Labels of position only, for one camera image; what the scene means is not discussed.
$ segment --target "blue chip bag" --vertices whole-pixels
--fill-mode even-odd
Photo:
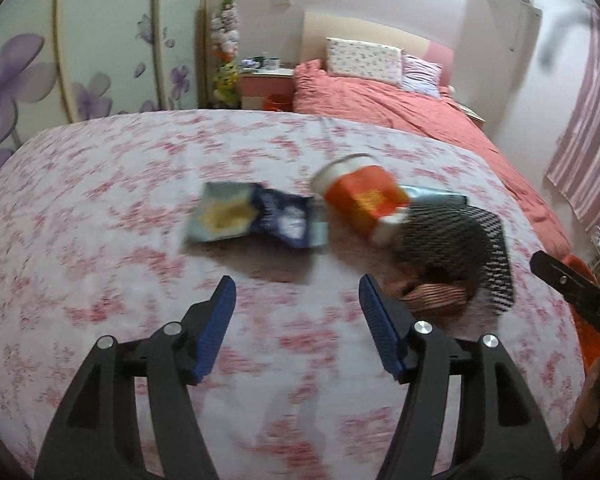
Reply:
[[[261,184],[207,182],[187,238],[211,242],[249,234],[268,234],[296,249],[328,243],[324,211],[312,197]]]

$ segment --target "sliding wardrobe door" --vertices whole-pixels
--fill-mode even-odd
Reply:
[[[152,0],[59,0],[72,120],[160,109]]]
[[[204,0],[156,0],[158,72],[170,110],[198,108],[198,79],[203,80]]]
[[[0,166],[36,132],[65,124],[53,34],[53,0],[0,5]]]

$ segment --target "nightstand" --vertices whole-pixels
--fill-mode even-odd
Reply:
[[[467,106],[458,103],[456,104],[458,105],[458,108],[460,108],[464,112],[464,114],[471,119],[471,122],[473,124],[478,126],[478,128],[482,129],[482,127],[484,126],[484,119],[480,117],[480,115],[475,113],[473,110],[471,110],[471,108]]]
[[[271,94],[293,97],[294,70],[257,70],[240,74],[240,95],[243,110],[262,110],[264,98]]]

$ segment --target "red duvet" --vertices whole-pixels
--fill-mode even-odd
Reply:
[[[294,111],[377,124],[454,144],[481,156],[500,178],[533,226],[545,250],[566,256],[570,245],[554,212],[452,99],[436,100],[390,85],[334,77],[320,60],[296,67]]]

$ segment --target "floral bedspread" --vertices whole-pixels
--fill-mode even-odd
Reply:
[[[308,193],[337,156],[368,152],[400,181],[446,187],[504,222],[516,304],[473,306],[445,329],[496,333],[525,375],[552,436],[583,380],[568,306],[528,270],[541,249],[528,221],[474,154],[396,130],[282,113],[192,110],[124,115],[38,134],[0,170],[0,437],[32,471],[51,418],[96,339],[147,336],[210,297],[224,274],[238,300],[216,366],[190,396],[223,479],[374,478],[406,388],[385,373],[358,304],[389,256],[337,218],[328,250],[248,238],[184,244],[206,180]],[[449,412],[458,410],[453,381]],[[146,384],[146,463],[160,472]],[[453,417],[438,468],[450,463]]]

